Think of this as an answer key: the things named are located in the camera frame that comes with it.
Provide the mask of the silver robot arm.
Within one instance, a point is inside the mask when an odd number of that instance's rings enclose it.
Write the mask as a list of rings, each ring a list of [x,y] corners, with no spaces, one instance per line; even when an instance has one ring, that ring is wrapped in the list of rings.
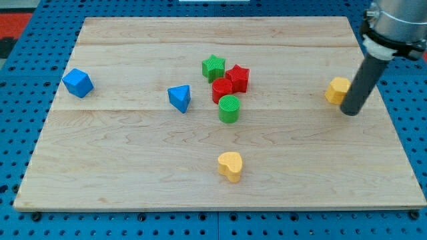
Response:
[[[373,0],[360,28],[369,55],[416,61],[426,51],[426,0]]]

